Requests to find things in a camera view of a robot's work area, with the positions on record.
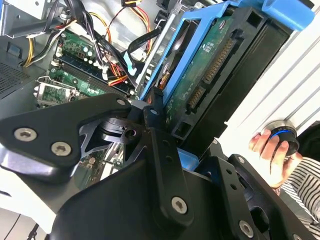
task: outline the green circuit board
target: green circuit board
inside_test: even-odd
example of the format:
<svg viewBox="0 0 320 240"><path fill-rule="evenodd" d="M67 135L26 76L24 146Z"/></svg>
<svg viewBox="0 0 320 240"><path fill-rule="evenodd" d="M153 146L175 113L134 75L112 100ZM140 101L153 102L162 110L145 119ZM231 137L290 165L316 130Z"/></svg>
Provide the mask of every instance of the green circuit board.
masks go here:
<svg viewBox="0 0 320 240"><path fill-rule="evenodd" d="M201 78L206 68L211 64L213 54L226 36L232 21L233 19L231 17L218 18L215 25L208 31L165 106L167 126L170 125L175 116L178 116L181 111L184 111L182 106L186 105L191 93L198 84L199 78Z"/></svg>
<svg viewBox="0 0 320 240"><path fill-rule="evenodd" d="M77 91L87 97L94 97L98 95L105 94L106 92L61 70L52 68L49 77L57 82L75 87Z"/></svg>
<svg viewBox="0 0 320 240"><path fill-rule="evenodd" d="M62 53L67 52L81 60L87 58L95 62L96 52L92 44L88 43L78 35L71 33L69 31L63 32L65 36L62 43Z"/></svg>
<svg viewBox="0 0 320 240"><path fill-rule="evenodd" d="M51 86L46 86L44 88L42 100L54 103L63 104L66 99L66 89L57 89Z"/></svg>

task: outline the screw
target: screw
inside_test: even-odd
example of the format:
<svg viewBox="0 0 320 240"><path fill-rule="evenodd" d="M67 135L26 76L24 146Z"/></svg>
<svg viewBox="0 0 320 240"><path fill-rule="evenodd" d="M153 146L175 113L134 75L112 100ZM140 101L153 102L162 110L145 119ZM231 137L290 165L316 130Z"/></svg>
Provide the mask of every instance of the screw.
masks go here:
<svg viewBox="0 0 320 240"><path fill-rule="evenodd" d="M126 105L125 101L123 101L123 100L121 100L121 99L118 99L116 102L117 102L118 104L120 104L120 105Z"/></svg>
<svg viewBox="0 0 320 240"><path fill-rule="evenodd" d="M171 205L179 214L185 214L188 210L186 202L178 196L174 196L172 198Z"/></svg>
<svg viewBox="0 0 320 240"><path fill-rule="evenodd" d="M254 231L246 221L241 220L239 222L239 227L248 238L252 239L254 237Z"/></svg>
<svg viewBox="0 0 320 240"><path fill-rule="evenodd" d="M14 131L14 137L23 142L31 142L37 138L35 130L27 127L21 127Z"/></svg>
<svg viewBox="0 0 320 240"><path fill-rule="evenodd" d="M239 160L239 162L242 163L242 164L245 164L245 162L246 162L246 161L245 161L242 157L240 157L240 156L238 156L238 160Z"/></svg>
<svg viewBox="0 0 320 240"><path fill-rule="evenodd" d="M51 146L51 151L57 156L68 156L71 153L71 146L63 141L57 141Z"/></svg>
<svg viewBox="0 0 320 240"><path fill-rule="evenodd" d="M294 240L302 240L301 237L299 237L297 234L293 234Z"/></svg>
<svg viewBox="0 0 320 240"><path fill-rule="evenodd" d="M158 112L154 109L151 109L150 112L153 113L154 115L158 115Z"/></svg>

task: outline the blue plastic handle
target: blue plastic handle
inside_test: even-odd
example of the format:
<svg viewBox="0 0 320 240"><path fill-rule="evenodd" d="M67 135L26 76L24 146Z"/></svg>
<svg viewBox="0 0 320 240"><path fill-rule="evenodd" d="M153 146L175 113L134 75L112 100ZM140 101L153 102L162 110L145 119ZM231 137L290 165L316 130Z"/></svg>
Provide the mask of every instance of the blue plastic handle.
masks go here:
<svg viewBox="0 0 320 240"><path fill-rule="evenodd" d="M239 7L253 6L292 30L302 31L315 13L299 0L235 0Z"/></svg>

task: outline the bolt hole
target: bolt hole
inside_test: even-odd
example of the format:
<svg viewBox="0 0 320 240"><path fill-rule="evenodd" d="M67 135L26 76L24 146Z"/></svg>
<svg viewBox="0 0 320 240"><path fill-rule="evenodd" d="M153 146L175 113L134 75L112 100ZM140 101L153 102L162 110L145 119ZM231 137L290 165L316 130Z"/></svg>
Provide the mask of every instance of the bolt hole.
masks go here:
<svg viewBox="0 0 320 240"><path fill-rule="evenodd" d="M29 131L23 131L20 133L21 137L25 137L25 138L30 138L31 137L31 132Z"/></svg>
<svg viewBox="0 0 320 240"><path fill-rule="evenodd" d="M133 137L136 135L136 131L135 130L128 130L125 132L124 134L127 138Z"/></svg>
<svg viewBox="0 0 320 240"><path fill-rule="evenodd" d="M163 142L163 144L164 144L166 147L169 147L169 146L170 146L170 143L169 143L167 140L163 140L162 142Z"/></svg>
<svg viewBox="0 0 320 240"><path fill-rule="evenodd" d="M57 146L56 147L57 150L65 152L66 151L66 147L65 146Z"/></svg>
<svg viewBox="0 0 320 240"><path fill-rule="evenodd" d="M249 229L249 227L248 227L247 225L244 225L243 228L244 228L244 230L245 230L246 232L250 232L250 229Z"/></svg>
<svg viewBox="0 0 320 240"><path fill-rule="evenodd" d="M204 174L205 177L207 178L210 178L211 179L211 172L207 171L205 174Z"/></svg>
<svg viewBox="0 0 320 240"><path fill-rule="evenodd" d="M173 161L172 157L170 157L170 156L166 156L165 159L170 163Z"/></svg>
<svg viewBox="0 0 320 240"><path fill-rule="evenodd" d="M234 185L234 184L230 184L230 186L232 187L232 189L233 189L233 190L237 190L236 185Z"/></svg>
<svg viewBox="0 0 320 240"><path fill-rule="evenodd" d="M158 113L156 110L154 110L154 109L151 109L150 112L153 113L154 115L158 115L158 114L159 114L159 113Z"/></svg>

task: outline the yellow wire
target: yellow wire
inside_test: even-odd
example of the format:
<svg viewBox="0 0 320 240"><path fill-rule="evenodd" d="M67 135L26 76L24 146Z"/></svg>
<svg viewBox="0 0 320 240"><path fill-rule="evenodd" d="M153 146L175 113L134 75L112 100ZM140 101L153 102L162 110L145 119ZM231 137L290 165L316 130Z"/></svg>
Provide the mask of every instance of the yellow wire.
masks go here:
<svg viewBox="0 0 320 240"><path fill-rule="evenodd" d="M147 32L149 33L149 32L151 31L151 29L150 29L150 23L148 24L148 20L147 20L145 14L144 14L142 11L140 11L140 9L139 9L138 7L135 8L135 10L138 11L138 12L141 14L141 16L143 17L144 23L145 23L146 26L147 26ZM146 53L147 55L150 54L151 49L152 49L152 45L153 45L153 42L152 42L152 39L150 39L150 46L149 46L148 52Z"/></svg>
<svg viewBox="0 0 320 240"><path fill-rule="evenodd" d="M126 77L127 77L127 75L126 75L126 76L119 77L119 78L117 78L116 80L112 80L112 81L108 82L108 84L113 84L113 83L115 83L116 81L122 80L122 79L124 79L124 78L126 78Z"/></svg>
<svg viewBox="0 0 320 240"><path fill-rule="evenodd" d="M32 53L33 53L32 41L30 38L28 38L28 40L29 40L29 53L28 53L28 57L25 61L24 67L26 67L30 63L30 61L32 59Z"/></svg>
<svg viewBox="0 0 320 240"><path fill-rule="evenodd" d="M139 14L137 14L135 11L133 11L133 9L131 7L130 7L130 10L144 22L144 24L145 24L145 26L147 28L147 32L149 33L150 32L150 25L148 24L148 21L145 18L145 15L138 8L135 8L135 10L137 10L141 14L141 16ZM149 55L149 53L151 52L152 44L153 44L152 39L150 39L149 50L146 53L147 55Z"/></svg>
<svg viewBox="0 0 320 240"><path fill-rule="evenodd" d="M137 1L125 1L125 4L137 4L137 3L141 3L142 0L137 0Z"/></svg>
<svg viewBox="0 0 320 240"><path fill-rule="evenodd" d="M110 31L109 31L109 28L108 28L108 25L107 25L106 21L105 21L100 15L98 15L98 14L95 13L95 12L89 12L89 14L92 15L92 16L95 16L96 18L98 18L98 19L102 22L102 24L103 24L103 25L105 26L105 28L106 28L106 33L108 34L109 42L112 43L112 41L111 41L111 33L110 33Z"/></svg>

